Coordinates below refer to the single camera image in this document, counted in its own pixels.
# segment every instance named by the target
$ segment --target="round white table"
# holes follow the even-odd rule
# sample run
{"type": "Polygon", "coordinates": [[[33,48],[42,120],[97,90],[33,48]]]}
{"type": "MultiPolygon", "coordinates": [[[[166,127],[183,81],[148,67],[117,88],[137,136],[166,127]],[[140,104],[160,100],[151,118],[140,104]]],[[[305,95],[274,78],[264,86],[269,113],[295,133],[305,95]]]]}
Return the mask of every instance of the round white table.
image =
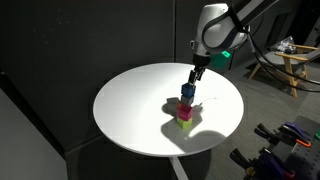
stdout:
{"type": "Polygon", "coordinates": [[[170,157],[180,179],[187,179],[178,156],[210,149],[239,125],[243,101],[235,86],[207,69],[196,82],[193,122],[181,129],[175,110],[181,86],[193,65],[159,63],[126,71],[99,91],[93,105],[95,121],[115,144],[143,155],[170,157]]]}

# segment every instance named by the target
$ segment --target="black wall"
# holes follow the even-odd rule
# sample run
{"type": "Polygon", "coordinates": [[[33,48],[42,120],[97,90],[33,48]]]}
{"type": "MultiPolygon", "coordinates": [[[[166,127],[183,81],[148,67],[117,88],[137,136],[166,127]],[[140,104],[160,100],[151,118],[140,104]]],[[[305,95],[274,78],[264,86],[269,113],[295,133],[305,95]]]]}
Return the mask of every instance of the black wall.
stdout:
{"type": "Polygon", "coordinates": [[[294,18],[288,35],[292,36],[296,44],[304,44],[308,35],[320,16],[320,1],[304,0],[294,18]]]}
{"type": "MultiPolygon", "coordinates": [[[[112,77],[144,64],[173,62],[174,57],[192,62],[189,42],[203,6],[214,2],[231,1],[2,1],[0,69],[70,150],[100,134],[92,104],[112,77]]],[[[259,46],[264,48],[276,16],[289,12],[277,37],[284,38],[299,2],[280,0],[265,13],[254,37],[259,46]]],[[[252,31],[260,19],[252,23],[252,31]]],[[[235,54],[233,67],[250,58],[245,45],[235,54]]]]}

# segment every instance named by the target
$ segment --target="dark floor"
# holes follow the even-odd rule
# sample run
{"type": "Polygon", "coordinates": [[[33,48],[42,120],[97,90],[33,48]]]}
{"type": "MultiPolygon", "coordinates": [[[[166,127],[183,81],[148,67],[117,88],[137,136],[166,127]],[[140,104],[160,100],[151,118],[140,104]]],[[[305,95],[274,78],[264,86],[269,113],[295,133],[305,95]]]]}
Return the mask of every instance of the dark floor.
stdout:
{"type": "MultiPolygon", "coordinates": [[[[238,88],[245,105],[239,127],[211,150],[180,158],[189,179],[243,179],[244,170],[229,158],[229,153],[238,148],[246,158],[258,157],[258,151],[268,146],[267,141],[253,132],[259,123],[276,129],[299,115],[320,123],[319,93],[298,91],[298,98],[294,98],[263,71],[248,80],[249,65],[224,74],[238,88]]],[[[320,80],[319,69],[317,63],[308,65],[309,78],[320,80]]],[[[103,136],[69,151],[66,159],[70,180],[177,179],[167,158],[126,151],[103,136]]]]}

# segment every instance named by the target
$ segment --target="cable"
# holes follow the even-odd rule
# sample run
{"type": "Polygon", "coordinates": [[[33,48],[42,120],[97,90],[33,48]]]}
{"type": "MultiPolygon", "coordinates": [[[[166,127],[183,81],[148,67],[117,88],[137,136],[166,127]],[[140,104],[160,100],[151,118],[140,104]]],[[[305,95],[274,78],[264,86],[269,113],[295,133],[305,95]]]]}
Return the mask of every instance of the cable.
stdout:
{"type": "MultiPolygon", "coordinates": [[[[312,90],[312,89],[306,89],[306,88],[301,88],[301,87],[298,87],[298,86],[293,86],[291,84],[287,84],[285,82],[283,82],[282,80],[278,79],[277,77],[275,77],[266,67],[265,65],[263,64],[263,62],[259,59],[258,57],[258,54],[256,53],[255,50],[258,50],[259,54],[261,56],[264,56],[260,49],[255,45],[254,41],[251,39],[250,42],[252,42],[252,48],[253,48],[253,54],[255,56],[255,58],[257,59],[258,63],[260,64],[260,66],[267,72],[267,74],[269,74],[272,78],[276,79],[277,81],[279,81],[280,83],[282,84],[285,84],[286,86],[289,86],[289,87],[292,87],[292,88],[296,88],[296,89],[299,89],[299,90],[303,90],[303,91],[308,91],[308,92],[317,92],[317,93],[320,93],[320,90],[312,90]]],[[[281,72],[283,72],[284,74],[287,74],[289,76],[293,76],[293,77],[299,77],[299,76],[296,76],[296,75],[293,75],[293,74],[290,74],[290,73],[287,73],[286,71],[283,71],[282,69],[278,68],[276,65],[274,65],[272,62],[270,62],[267,58],[263,57],[269,64],[271,64],[274,68],[276,68],[277,70],[280,70],[281,72]]]]}
{"type": "Polygon", "coordinates": [[[235,53],[235,49],[233,50],[232,52],[232,56],[231,56],[231,60],[230,60],[230,63],[229,63],[229,68],[228,70],[230,71],[231,67],[232,67],[232,62],[233,62],[233,58],[234,58],[234,53],[235,53]]]}
{"type": "Polygon", "coordinates": [[[291,73],[288,73],[287,71],[284,71],[283,69],[277,67],[275,64],[273,64],[271,61],[269,61],[264,55],[263,53],[260,51],[260,49],[257,47],[256,43],[252,40],[252,44],[254,46],[255,49],[258,50],[259,54],[263,57],[264,60],[266,60],[268,62],[268,64],[270,64],[271,66],[273,66],[275,69],[279,70],[280,72],[288,75],[288,76],[291,76],[291,77],[294,77],[294,78],[297,78],[297,79],[300,79],[302,81],[306,81],[306,82],[309,82],[309,83],[312,83],[312,84],[316,84],[316,85],[320,85],[320,82],[318,81],[314,81],[314,80],[309,80],[309,79],[305,79],[305,78],[302,78],[300,76],[297,76],[295,74],[291,74],[291,73]]]}
{"type": "Polygon", "coordinates": [[[299,86],[292,86],[291,84],[285,83],[282,80],[278,79],[276,76],[274,76],[266,67],[265,65],[261,62],[261,60],[259,59],[258,55],[256,52],[253,53],[258,61],[258,63],[261,65],[261,67],[263,68],[263,70],[265,70],[267,72],[268,75],[270,75],[272,78],[274,78],[275,80],[279,81],[280,83],[292,87],[292,88],[296,88],[302,91],[308,91],[308,92],[317,92],[320,93],[320,90],[312,90],[312,89],[306,89],[306,88],[301,88],[299,86]]]}
{"type": "MultiPolygon", "coordinates": [[[[262,13],[262,18],[261,18],[261,20],[260,20],[260,23],[259,23],[257,29],[254,31],[254,33],[251,34],[252,37],[259,31],[259,29],[260,29],[263,21],[264,21],[264,13],[262,13]]],[[[247,41],[247,40],[245,40],[243,43],[241,43],[240,45],[238,45],[237,47],[235,47],[235,48],[234,48],[235,51],[234,51],[233,53],[235,53],[235,52],[237,52],[239,49],[241,49],[241,48],[245,45],[246,41],[247,41]]]]}

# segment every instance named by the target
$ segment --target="metal stand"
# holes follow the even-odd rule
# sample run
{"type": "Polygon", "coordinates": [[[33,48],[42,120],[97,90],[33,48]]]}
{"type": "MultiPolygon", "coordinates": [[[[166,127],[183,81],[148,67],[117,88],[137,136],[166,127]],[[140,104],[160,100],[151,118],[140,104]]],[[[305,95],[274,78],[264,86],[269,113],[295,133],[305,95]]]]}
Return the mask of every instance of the metal stand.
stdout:
{"type": "Polygon", "coordinates": [[[176,172],[178,179],[179,180],[189,180],[189,178],[187,177],[187,174],[184,171],[178,157],[169,157],[169,160],[172,164],[174,171],[176,172]]]}

